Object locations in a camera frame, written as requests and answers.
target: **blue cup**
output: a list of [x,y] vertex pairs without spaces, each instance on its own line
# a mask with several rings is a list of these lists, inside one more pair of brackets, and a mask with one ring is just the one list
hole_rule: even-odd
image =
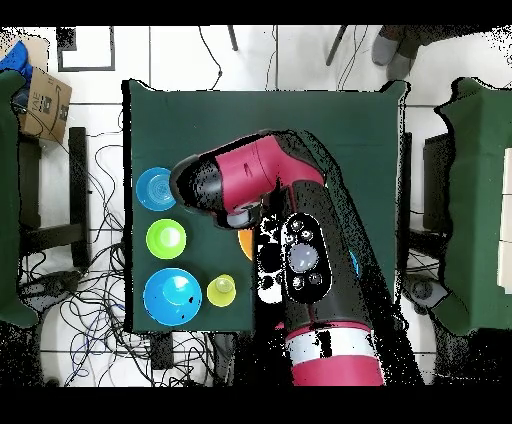
[[169,179],[171,171],[165,168],[150,168],[137,180],[137,199],[151,211],[161,212],[172,208],[176,200],[172,197]]
[[180,268],[164,268],[146,283],[144,307],[163,325],[175,326],[189,322],[201,307],[203,295],[197,280]]

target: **dark green table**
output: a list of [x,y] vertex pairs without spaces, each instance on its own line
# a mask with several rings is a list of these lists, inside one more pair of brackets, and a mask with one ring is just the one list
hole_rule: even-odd
[[512,296],[497,285],[503,167],[512,147],[512,90],[495,90],[471,78],[453,83],[438,108],[455,140],[449,212],[453,235],[444,284],[451,295],[434,308],[448,330],[512,329]]
[[20,263],[20,195],[18,183],[18,121],[11,98],[25,84],[16,71],[0,71],[0,320],[19,327],[37,324],[39,317],[18,298]]
[[[131,138],[130,134],[125,138],[125,149],[131,146],[131,158],[125,155],[125,170],[131,166],[133,268],[127,293],[133,290],[133,331],[169,330],[146,313],[142,300],[148,278],[165,267],[189,271],[203,289],[203,304],[197,316],[174,329],[237,331],[253,327],[252,264],[240,249],[236,232],[217,229],[210,217],[190,214],[179,206],[166,212],[151,212],[138,202],[135,184],[148,168],[172,169],[191,154],[265,128],[308,130],[331,152],[341,166],[392,291],[398,104],[405,97],[406,85],[395,82],[386,88],[373,93],[168,93],[147,89],[137,81],[125,82],[124,107],[131,116]],[[174,260],[155,258],[145,244],[147,229],[161,218],[177,220],[187,232],[187,247]],[[235,279],[237,297],[230,306],[217,308],[208,302],[205,292],[208,283],[223,273]]]

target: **chair leg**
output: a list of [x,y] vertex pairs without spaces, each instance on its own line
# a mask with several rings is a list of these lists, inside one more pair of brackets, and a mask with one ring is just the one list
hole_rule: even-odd
[[231,45],[233,46],[233,50],[235,52],[238,51],[238,44],[236,43],[235,30],[233,29],[233,25],[228,25],[229,38],[231,38]]
[[338,46],[341,43],[341,39],[343,38],[343,34],[345,34],[347,27],[348,27],[348,25],[340,25],[338,34],[336,35],[336,38],[334,39],[334,43],[332,44],[331,51],[329,52],[329,56],[327,56],[327,60],[325,62],[325,64],[327,66],[331,65],[332,60],[334,59],[334,55],[336,54],[336,50],[338,50]]

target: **shoe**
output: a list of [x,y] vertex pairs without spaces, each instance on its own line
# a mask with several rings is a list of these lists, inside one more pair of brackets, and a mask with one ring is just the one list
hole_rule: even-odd
[[410,74],[420,45],[421,42],[416,33],[406,31],[404,39],[386,69],[388,81],[403,80]]
[[404,25],[383,25],[372,47],[372,61],[385,66],[393,59],[404,34]]

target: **orange cup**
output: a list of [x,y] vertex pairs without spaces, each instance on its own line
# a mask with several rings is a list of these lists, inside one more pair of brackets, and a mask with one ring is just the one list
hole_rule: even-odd
[[252,231],[253,230],[238,230],[238,242],[245,256],[252,261]]

